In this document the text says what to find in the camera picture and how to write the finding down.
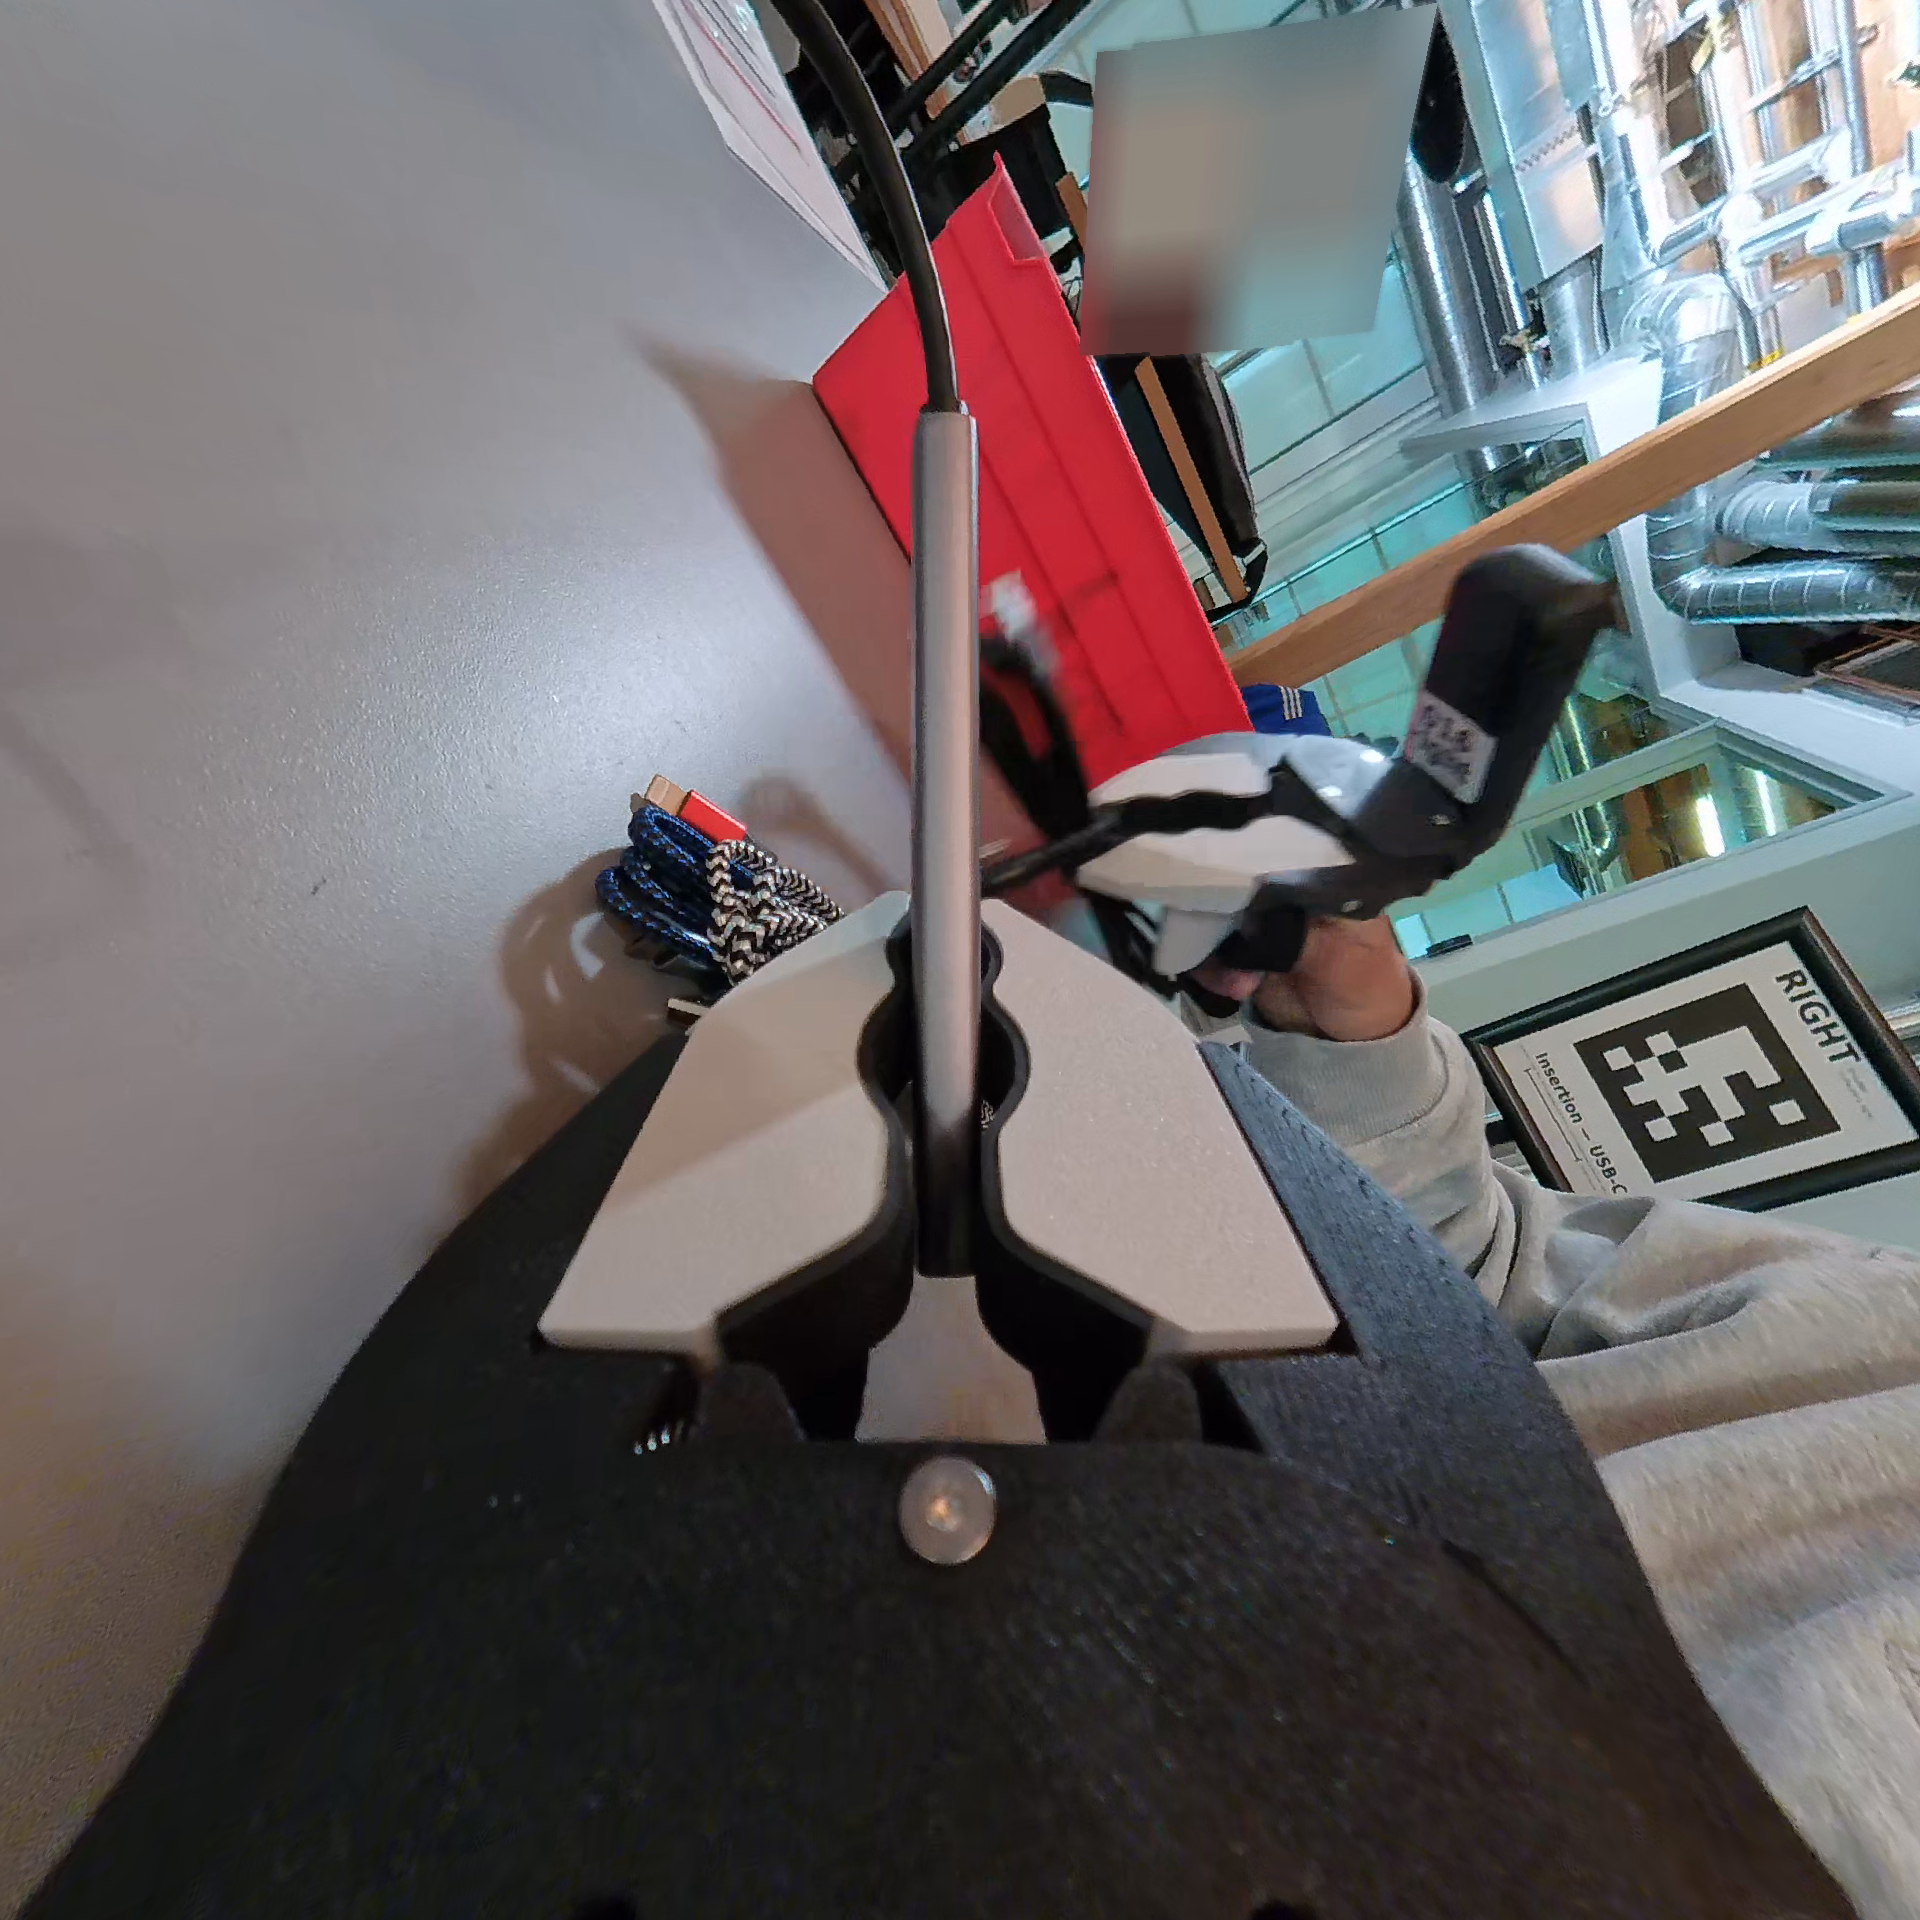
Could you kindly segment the metal ventilation ducts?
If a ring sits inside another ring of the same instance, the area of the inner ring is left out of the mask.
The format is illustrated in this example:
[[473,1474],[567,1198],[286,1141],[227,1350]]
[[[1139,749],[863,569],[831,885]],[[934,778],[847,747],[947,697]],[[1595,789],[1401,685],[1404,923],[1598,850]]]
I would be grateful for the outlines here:
[[[1439,4],[1396,253],[1444,419],[1647,365],[1659,419],[1915,289],[1915,4]],[[1915,377],[1643,516],[1671,614],[1915,626]]]

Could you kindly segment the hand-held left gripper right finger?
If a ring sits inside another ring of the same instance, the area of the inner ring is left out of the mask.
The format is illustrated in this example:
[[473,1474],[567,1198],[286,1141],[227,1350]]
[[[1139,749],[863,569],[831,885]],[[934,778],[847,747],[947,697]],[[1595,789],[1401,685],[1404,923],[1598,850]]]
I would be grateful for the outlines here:
[[1015,908],[980,918],[1024,1068],[993,1146],[1019,1250],[1139,1328],[1150,1358],[1325,1348],[1336,1310],[1182,1020]]

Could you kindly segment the person's right hand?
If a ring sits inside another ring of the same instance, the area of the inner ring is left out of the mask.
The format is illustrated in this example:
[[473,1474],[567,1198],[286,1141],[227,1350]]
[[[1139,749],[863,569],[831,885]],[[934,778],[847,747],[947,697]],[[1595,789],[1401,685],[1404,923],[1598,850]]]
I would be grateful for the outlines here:
[[1192,978],[1264,1028],[1341,1044],[1389,1040],[1424,1009],[1389,918],[1313,918],[1287,971],[1235,970],[1211,957]]

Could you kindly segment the white paper sheet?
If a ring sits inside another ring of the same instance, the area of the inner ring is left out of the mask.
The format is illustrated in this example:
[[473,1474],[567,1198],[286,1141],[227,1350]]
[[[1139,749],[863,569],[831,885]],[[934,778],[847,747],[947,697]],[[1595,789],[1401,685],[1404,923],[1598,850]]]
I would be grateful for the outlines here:
[[856,276],[888,286],[820,158],[749,2],[654,2],[654,12],[731,156]]

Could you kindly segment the black hub cable grey plug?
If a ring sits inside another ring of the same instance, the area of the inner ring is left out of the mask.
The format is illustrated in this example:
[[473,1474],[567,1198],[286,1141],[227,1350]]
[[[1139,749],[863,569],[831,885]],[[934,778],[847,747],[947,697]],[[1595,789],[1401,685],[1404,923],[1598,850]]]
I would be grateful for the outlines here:
[[957,390],[943,286],[920,218],[920,203],[872,89],[825,4],[773,2],[773,10],[795,35],[805,60],[813,67],[831,106],[840,112],[855,156],[870,180],[884,225],[895,242],[900,275],[918,322],[928,386],[926,406],[932,413],[959,417],[964,402]]

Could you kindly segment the red plastic storage bin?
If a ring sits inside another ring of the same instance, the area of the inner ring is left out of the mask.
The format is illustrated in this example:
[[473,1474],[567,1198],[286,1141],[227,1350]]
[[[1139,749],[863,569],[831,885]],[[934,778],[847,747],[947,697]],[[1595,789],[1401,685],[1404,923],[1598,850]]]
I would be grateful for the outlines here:
[[1005,166],[932,242],[975,420],[980,608],[1019,581],[1087,778],[1249,731],[1062,286]]

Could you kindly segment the grey desk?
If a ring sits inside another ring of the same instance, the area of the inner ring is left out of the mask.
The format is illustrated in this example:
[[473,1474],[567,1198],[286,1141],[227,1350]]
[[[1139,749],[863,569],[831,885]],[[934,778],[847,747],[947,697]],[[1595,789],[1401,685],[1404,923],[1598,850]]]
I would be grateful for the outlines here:
[[654,1038],[647,778],[908,883],[879,299],[656,4],[4,4],[4,1916],[441,1242]]

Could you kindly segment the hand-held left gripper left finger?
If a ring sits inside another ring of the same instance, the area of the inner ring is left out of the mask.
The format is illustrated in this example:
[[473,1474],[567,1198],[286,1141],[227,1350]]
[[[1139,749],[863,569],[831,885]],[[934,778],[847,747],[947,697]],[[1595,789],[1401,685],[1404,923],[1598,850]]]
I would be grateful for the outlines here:
[[539,1316],[547,1344],[712,1369],[782,1284],[881,1224],[895,1120],[856,1048],[904,915],[908,893],[878,896],[695,1021]]

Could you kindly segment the wooden handrail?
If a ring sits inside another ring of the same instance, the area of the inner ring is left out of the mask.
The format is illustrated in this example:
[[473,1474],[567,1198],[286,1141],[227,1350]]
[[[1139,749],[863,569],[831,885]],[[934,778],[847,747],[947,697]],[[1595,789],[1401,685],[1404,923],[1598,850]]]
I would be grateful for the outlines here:
[[1571,556],[1915,376],[1917,290],[1911,286],[1518,505],[1261,635],[1230,658],[1230,672],[1237,684],[1319,681],[1439,618],[1469,562],[1511,545]]

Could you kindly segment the black shelving rack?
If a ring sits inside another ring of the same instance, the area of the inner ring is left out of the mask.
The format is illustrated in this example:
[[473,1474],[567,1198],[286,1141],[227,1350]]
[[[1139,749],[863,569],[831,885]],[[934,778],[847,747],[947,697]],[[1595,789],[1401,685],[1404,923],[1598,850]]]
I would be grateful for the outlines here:
[[1221,372],[1204,357],[1148,354],[1136,363],[1128,429],[1144,485],[1211,569],[1217,625],[1264,586],[1253,470]]

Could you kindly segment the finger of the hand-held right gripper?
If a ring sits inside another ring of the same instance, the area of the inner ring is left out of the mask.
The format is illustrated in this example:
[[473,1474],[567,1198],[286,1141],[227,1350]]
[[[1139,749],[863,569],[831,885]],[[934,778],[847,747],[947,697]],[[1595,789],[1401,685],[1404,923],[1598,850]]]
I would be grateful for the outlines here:
[[1087,826],[1100,829],[1238,829],[1276,809],[1280,737],[1201,737],[1094,785]]
[[1078,890],[1144,906],[1230,915],[1246,908],[1267,880],[1352,865],[1352,853],[1332,829],[1272,809],[1264,790],[1142,790],[1127,801],[1235,803],[1238,814],[1230,826],[1136,832],[1116,848],[1069,867]]

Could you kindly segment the black framed marker sign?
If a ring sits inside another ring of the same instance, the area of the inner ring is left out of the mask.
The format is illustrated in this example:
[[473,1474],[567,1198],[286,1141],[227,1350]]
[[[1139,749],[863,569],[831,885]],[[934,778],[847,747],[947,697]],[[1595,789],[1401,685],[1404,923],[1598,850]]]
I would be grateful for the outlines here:
[[1771,1212],[1917,1169],[1915,1060],[1803,906],[1463,1044],[1550,1192]]

